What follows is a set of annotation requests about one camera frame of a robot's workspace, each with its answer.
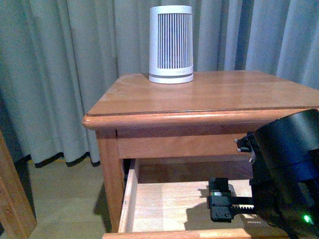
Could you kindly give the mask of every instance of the white base ring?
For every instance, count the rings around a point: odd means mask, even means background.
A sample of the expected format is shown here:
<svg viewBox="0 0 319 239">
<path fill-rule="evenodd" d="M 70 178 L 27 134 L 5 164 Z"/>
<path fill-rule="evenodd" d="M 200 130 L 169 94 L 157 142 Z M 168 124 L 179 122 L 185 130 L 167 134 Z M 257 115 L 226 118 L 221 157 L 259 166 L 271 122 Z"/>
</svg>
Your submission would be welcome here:
<svg viewBox="0 0 319 239">
<path fill-rule="evenodd" d="M 155 83 L 160 84 L 180 84 L 180 83 L 186 83 L 190 82 L 194 79 L 194 75 L 190 74 L 187 76 L 181 76 L 181 77 L 165 77 L 165 76 L 156 76 L 150 74 L 149 80 Z"/>
</svg>

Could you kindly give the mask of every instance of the vertical grille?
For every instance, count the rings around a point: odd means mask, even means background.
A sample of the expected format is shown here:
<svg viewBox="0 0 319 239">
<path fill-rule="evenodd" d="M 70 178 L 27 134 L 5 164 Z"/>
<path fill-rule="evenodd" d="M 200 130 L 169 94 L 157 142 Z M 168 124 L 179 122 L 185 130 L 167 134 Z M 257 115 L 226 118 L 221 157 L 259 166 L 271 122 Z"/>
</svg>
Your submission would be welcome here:
<svg viewBox="0 0 319 239">
<path fill-rule="evenodd" d="M 158 15 L 158 68 L 177 69 L 193 66 L 192 15 Z"/>
</svg>

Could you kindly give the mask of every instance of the wooden table leg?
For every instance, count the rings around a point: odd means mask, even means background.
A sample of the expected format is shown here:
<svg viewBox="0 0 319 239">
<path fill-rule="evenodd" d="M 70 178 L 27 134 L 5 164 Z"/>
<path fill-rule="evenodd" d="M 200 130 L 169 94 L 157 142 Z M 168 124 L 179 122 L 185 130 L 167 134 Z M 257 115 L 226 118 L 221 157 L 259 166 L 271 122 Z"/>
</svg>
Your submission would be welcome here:
<svg viewBox="0 0 319 239">
<path fill-rule="evenodd" d="M 0 131 L 0 222 L 10 238 L 26 239 L 36 221 Z"/>
<path fill-rule="evenodd" d="M 103 169 L 112 231 L 117 233 L 119 230 L 124 194 L 123 163 L 119 158 L 115 131 L 97 131 L 96 137 Z"/>
</svg>

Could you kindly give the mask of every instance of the floor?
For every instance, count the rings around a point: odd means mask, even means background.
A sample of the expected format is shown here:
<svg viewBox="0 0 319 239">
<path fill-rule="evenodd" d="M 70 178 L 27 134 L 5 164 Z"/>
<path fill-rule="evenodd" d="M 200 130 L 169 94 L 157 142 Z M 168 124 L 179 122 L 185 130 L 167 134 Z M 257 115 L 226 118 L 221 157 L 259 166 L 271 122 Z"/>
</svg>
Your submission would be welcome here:
<svg viewBox="0 0 319 239">
<path fill-rule="evenodd" d="M 58 159 L 42 168 L 29 161 L 24 168 L 22 183 L 29 179 L 31 192 L 26 191 L 37 220 L 29 239 L 100 239 L 110 231 L 101 166 L 85 159 L 67 167 Z M 5 232 L 0 236 L 8 238 Z"/>
</svg>

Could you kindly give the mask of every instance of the tabletop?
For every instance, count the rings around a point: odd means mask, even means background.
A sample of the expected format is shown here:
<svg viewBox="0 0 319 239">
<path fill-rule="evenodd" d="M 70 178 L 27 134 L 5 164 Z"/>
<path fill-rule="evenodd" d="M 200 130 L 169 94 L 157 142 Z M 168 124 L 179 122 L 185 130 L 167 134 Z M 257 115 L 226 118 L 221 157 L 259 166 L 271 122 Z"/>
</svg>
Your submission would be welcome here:
<svg viewBox="0 0 319 239">
<path fill-rule="evenodd" d="M 121 76 L 83 120 L 88 128 L 165 118 L 173 123 L 225 112 L 319 108 L 319 91 L 259 71 L 194 72 L 184 84 L 157 84 L 145 74 Z"/>
</svg>

